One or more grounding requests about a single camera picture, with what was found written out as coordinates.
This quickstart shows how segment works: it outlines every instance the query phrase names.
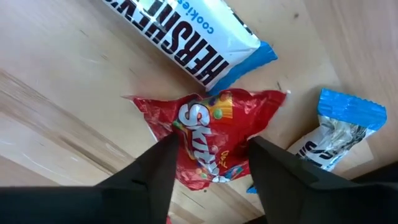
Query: skittles bag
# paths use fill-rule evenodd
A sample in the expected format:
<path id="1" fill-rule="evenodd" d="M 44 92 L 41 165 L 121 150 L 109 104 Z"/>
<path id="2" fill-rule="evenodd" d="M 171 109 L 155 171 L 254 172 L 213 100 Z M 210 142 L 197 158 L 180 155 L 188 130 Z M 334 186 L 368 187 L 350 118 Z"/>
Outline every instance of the skittles bag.
<path id="1" fill-rule="evenodd" d="M 176 178 L 191 190 L 250 174 L 246 143 L 266 128 L 285 93 L 223 90 L 203 99 L 192 94 L 173 101 L 128 98 L 160 140 L 179 136 Z"/>

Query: hershey's logo text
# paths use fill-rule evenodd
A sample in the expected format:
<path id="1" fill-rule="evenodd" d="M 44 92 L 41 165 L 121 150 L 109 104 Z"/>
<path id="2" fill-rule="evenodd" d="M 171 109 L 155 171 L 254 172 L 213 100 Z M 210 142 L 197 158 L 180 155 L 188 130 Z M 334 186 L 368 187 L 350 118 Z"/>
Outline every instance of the hershey's logo text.
<path id="1" fill-rule="evenodd" d="M 308 141 L 307 143 L 305 143 L 305 145 L 299 150 L 298 153 L 296 153 L 296 156 L 300 157 L 300 158 L 305 158 L 305 155 L 310 152 L 312 154 L 319 154 L 319 158 L 324 159 L 324 160 L 329 160 L 331 158 L 333 158 L 333 156 L 335 156 L 335 154 L 333 152 L 330 151 L 326 151 L 323 149 L 315 149 L 318 145 L 316 145 L 314 142 L 312 141 Z M 318 167 L 321 167 L 322 164 L 310 159 L 310 162 L 312 162 L 313 164 L 315 164 Z"/>
<path id="2" fill-rule="evenodd" d="M 167 1 L 154 0 L 151 7 L 145 12 L 139 9 L 137 10 L 136 3 L 131 0 L 104 1 L 115 8 L 115 10 L 131 22 L 155 45 L 160 44 L 160 48 L 165 53 L 174 55 L 174 60 L 202 84 L 209 84 L 209 82 L 217 77 L 217 75 L 229 65 L 229 63 L 193 29 L 190 23 L 180 20 L 181 15 L 174 11 L 173 8 L 167 4 Z M 157 15 L 156 21 L 151 20 L 155 15 Z M 136 21 L 133 17 L 140 17 L 141 19 Z M 172 36 L 171 43 L 168 40 L 163 40 L 167 34 Z M 180 38 L 187 40 L 182 49 L 180 47 Z M 203 51 L 205 51 L 205 56 L 199 58 L 198 54 Z M 188 63 L 192 61 L 195 65 L 189 67 Z"/>

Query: wood grain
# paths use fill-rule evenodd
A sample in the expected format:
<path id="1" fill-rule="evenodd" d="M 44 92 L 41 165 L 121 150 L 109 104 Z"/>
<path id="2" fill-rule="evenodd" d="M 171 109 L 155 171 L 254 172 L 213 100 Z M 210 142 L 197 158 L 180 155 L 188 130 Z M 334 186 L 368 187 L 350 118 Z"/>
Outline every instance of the wood grain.
<path id="1" fill-rule="evenodd" d="M 234 87 L 291 91 L 263 137 L 286 148 L 315 128 L 320 88 L 329 87 L 389 111 L 386 127 L 334 172 L 353 178 L 396 161 L 395 1 L 226 2 L 279 55 Z M 203 92 L 100 0 L 0 1 L 0 30 L 0 166 L 10 169 L 0 184 L 96 184 L 155 143 L 140 112 L 120 96 Z M 170 216 L 177 223 L 246 222 L 264 213 L 258 197 L 245 193 L 251 184 L 247 176 L 192 192 L 176 181 Z"/>
<path id="2" fill-rule="evenodd" d="M 0 156 L 0 187 L 57 186 L 54 181 Z"/>

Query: hershey's wrapper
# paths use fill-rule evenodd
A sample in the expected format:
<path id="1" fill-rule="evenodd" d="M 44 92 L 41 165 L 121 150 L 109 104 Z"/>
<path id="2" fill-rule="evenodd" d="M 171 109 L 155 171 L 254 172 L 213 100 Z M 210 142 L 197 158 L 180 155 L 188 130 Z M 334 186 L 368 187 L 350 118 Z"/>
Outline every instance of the hershey's wrapper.
<path id="1" fill-rule="evenodd" d="M 103 0 L 211 95 L 277 59 L 222 0 Z"/>
<path id="2" fill-rule="evenodd" d="M 331 171 L 355 144 L 384 125 L 387 113 L 377 103 L 324 88 L 318 117 L 320 126 L 288 151 Z"/>

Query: blue wrapper edge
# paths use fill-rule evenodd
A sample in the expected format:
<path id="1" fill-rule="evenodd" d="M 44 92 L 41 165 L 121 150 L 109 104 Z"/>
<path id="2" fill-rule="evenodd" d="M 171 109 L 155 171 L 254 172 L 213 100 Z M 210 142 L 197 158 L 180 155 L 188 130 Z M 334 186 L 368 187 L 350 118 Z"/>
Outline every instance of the blue wrapper edge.
<path id="1" fill-rule="evenodd" d="M 385 107 L 326 88 L 322 89 L 319 97 L 318 114 L 373 131 L 378 131 L 387 121 Z"/>
<path id="2" fill-rule="evenodd" d="M 217 82 L 208 94 L 210 96 L 217 95 L 221 90 L 227 89 L 247 72 L 277 59 L 278 56 L 273 51 L 272 47 L 267 42 L 261 41 L 260 47 L 243 62 L 233 67 L 225 77 Z"/>
<path id="3" fill-rule="evenodd" d="M 247 194 L 256 194 L 257 193 L 257 189 L 254 186 L 251 186 L 250 188 L 248 188 L 246 193 Z"/>

